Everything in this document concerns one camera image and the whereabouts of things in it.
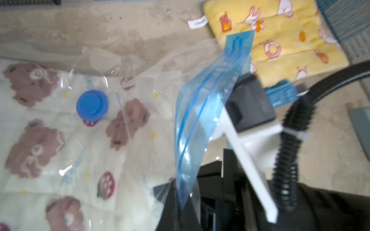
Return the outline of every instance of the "pink donut print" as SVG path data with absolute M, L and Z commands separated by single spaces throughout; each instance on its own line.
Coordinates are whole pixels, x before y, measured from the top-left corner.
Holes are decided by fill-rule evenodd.
M 276 58 L 280 55 L 281 53 L 281 46 L 277 42 L 268 40 L 267 42 L 261 43 L 265 47 L 265 53 L 269 59 Z M 276 46 L 276 52 L 273 54 L 270 52 L 270 46 Z

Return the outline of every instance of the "fabric tag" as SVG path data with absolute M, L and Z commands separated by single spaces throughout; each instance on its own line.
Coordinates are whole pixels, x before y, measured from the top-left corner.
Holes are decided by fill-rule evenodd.
M 208 23 L 208 20 L 205 15 L 201 17 L 200 19 L 188 20 L 189 27 L 192 30 L 201 28 L 205 26 L 207 23 Z

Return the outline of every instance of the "clear plastic bag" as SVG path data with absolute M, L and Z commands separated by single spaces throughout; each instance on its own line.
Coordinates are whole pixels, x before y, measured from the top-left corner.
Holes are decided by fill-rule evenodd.
M 201 223 L 201 192 L 199 190 L 199 184 L 196 180 L 193 186 L 193 190 L 190 193 L 190 199 L 194 206 L 194 211 L 199 224 Z
M 99 48 L 0 44 L 0 227 L 155 230 L 176 177 L 178 93 L 221 52 L 209 40 L 149 67 Z M 91 89 L 109 107 L 84 121 L 76 103 Z
M 229 35 L 223 53 L 189 81 L 176 102 L 177 197 L 182 211 L 221 111 L 243 69 L 249 71 L 254 31 Z

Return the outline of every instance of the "black vacuum hose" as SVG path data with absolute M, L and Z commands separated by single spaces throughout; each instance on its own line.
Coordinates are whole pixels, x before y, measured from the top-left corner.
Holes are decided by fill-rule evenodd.
M 343 69 L 313 85 L 290 107 L 283 126 L 296 131 L 306 131 L 315 104 L 326 95 L 354 81 L 370 77 L 370 61 Z M 295 136 L 281 133 L 281 146 L 275 161 L 271 192 L 281 211 L 292 211 L 298 203 L 297 153 L 302 141 Z

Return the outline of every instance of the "yellow fabric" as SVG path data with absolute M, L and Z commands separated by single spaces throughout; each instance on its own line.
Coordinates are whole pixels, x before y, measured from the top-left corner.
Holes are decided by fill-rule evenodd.
M 221 43 L 227 35 L 256 30 L 251 72 L 263 86 L 348 65 L 340 45 L 321 28 L 314 0 L 211 0 L 203 8 Z

